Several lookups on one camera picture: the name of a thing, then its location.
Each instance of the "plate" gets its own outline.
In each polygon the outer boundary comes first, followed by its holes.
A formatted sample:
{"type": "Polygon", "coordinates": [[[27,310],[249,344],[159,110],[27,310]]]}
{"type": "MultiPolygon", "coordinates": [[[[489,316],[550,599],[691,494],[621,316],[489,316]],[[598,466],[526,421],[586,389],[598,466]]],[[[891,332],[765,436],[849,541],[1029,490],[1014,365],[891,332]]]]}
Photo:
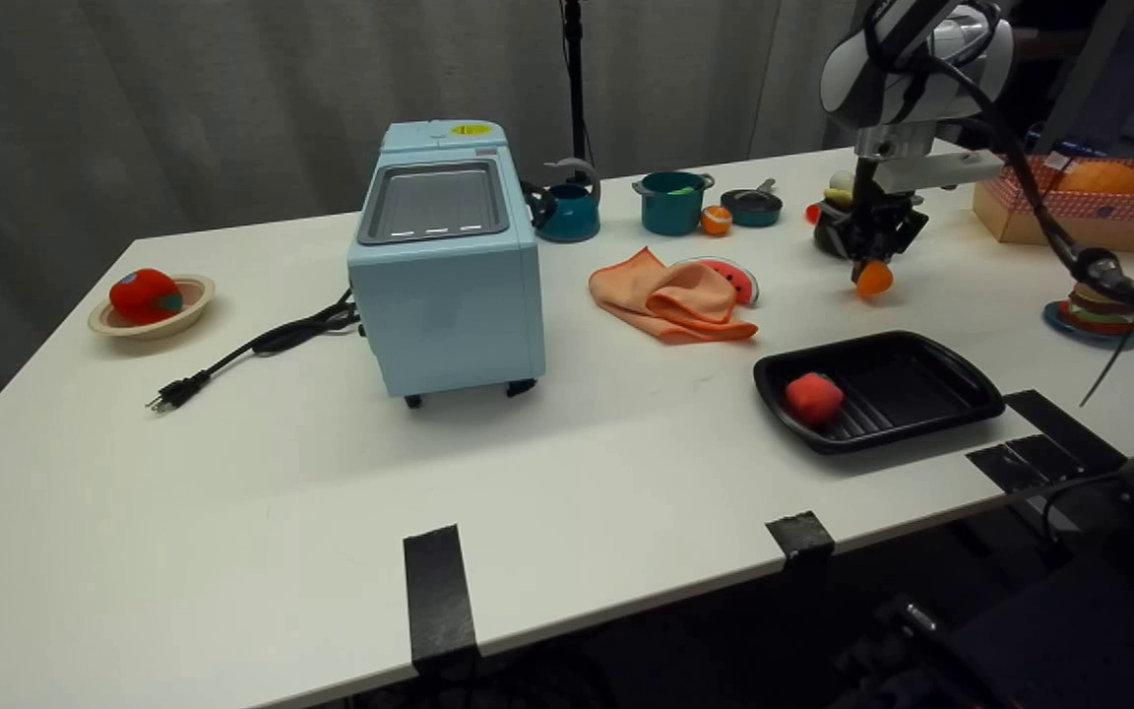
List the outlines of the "plate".
{"type": "Polygon", "coordinates": [[[768,412],[814,449],[869,449],[1004,412],[993,377],[912,332],[770,356],[751,373],[768,412]],[[807,372],[836,377],[841,389],[840,416],[819,429],[804,424],[785,400],[789,381],[807,372]]]}
{"type": "Polygon", "coordinates": [[[121,318],[105,299],[89,310],[89,332],[105,336],[105,337],[165,337],[176,336],[185,328],[191,328],[208,299],[211,299],[211,281],[202,277],[172,277],[176,293],[182,293],[182,310],[159,324],[130,324],[121,318]]]}

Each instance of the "black bracket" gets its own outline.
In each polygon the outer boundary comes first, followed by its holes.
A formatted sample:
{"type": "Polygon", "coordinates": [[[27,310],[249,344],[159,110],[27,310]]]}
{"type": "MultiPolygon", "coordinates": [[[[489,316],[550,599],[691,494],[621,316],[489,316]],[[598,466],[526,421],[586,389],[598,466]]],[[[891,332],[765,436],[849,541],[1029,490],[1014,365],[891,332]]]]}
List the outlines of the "black bracket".
{"type": "Polygon", "coordinates": [[[457,528],[405,541],[405,592],[416,672],[480,658],[457,528]]]}
{"type": "Polygon", "coordinates": [[[1004,494],[1042,494],[1077,475],[1113,473],[1125,456],[1035,389],[1004,398],[1039,432],[968,454],[1004,494]]]}
{"type": "Polygon", "coordinates": [[[789,554],[789,566],[823,562],[836,554],[836,541],[814,521],[814,512],[770,521],[768,530],[777,549],[789,554]]]}

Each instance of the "power cord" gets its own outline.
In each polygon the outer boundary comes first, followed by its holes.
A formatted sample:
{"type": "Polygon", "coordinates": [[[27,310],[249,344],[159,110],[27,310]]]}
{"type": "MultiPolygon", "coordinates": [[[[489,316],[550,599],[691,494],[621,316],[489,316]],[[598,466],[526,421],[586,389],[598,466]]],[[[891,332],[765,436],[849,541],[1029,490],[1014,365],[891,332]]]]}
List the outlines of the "power cord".
{"type": "Polygon", "coordinates": [[[1042,504],[1039,504],[1039,534],[1046,541],[1046,545],[1059,545],[1059,530],[1056,530],[1056,523],[1050,523],[1050,512],[1069,496],[1069,494],[1087,494],[1087,490],[1097,490],[1097,485],[1134,485],[1134,475],[1130,473],[1123,473],[1123,467],[1113,467],[1113,473],[1101,473],[1101,475],[1084,475],[1084,481],[1073,481],[1073,485],[1066,485],[1066,490],[1050,490],[1046,496],[1042,496],[1042,504]]]}
{"type": "Polygon", "coordinates": [[[190,398],[198,398],[223,365],[239,362],[239,360],[271,360],[281,351],[291,351],[324,332],[346,332],[361,324],[358,316],[358,305],[354,305],[354,293],[341,293],[332,307],[308,316],[308,318],[291,318],[291,324],[281,324],[256,337],[249,337],[239,351],[218,360],[211,365],[190,373],[190,377],[176,377],[168,386],[159,389],[159,398],[149,400],[149,411],[159,412],[168,412],[168,411],[182,411],[190,398]]]}

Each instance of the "table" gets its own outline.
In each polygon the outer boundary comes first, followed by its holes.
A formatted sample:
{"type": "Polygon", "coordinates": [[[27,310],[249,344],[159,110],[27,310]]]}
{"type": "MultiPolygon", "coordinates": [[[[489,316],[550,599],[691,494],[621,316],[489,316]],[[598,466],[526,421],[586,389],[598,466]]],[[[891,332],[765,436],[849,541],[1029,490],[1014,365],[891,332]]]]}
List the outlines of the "table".
{"type": "Polygon", "coordinates": [[[925,192],[896,293],[857,305],[800,221],[848,150],[711,164],[777,179],[777,227],[665,239],[628,180],[604,235],[542,244],[546,377],[523,393],[384,398],[358,336],[218,377],[191,373],[346,286],[354,214],[138,239],[0,393],[0,705],[277,705],[412,676],[403,545],[457,528],[475,647],[514,651],[785,566],[770,521],[814,512],[840,553],[1001,504],[963,454],[1033,432],[1014,412],[892,449],[823,456],[751,389],[777,351],[920,332],[1004,393],[1056,406],[1134,454],[1134,351],[1077,411],[1105,351],[1039,328],[1066,293],[1042,247],[1004,247],[968,188],[925,192]],[[659,347],[604,316],[586,277],[652,247],[754,273],[754,347],[659,347]],[[130,269],[198,273],[218,307],[182,344],[119,351],[86,316],[130,269]]]}

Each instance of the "light blue toaster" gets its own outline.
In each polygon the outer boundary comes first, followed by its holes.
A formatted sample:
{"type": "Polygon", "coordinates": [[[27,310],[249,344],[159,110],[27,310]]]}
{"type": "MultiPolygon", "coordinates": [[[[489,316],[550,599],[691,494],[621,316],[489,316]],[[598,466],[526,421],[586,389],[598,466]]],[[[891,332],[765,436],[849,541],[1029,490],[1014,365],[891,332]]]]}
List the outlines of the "light blue toaster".
{"type": "Polygon", "coordinates": [[[395,122],[346,273],[384,393],[411,411],[542,373],[535,234],[495,122],[395,122]]]}

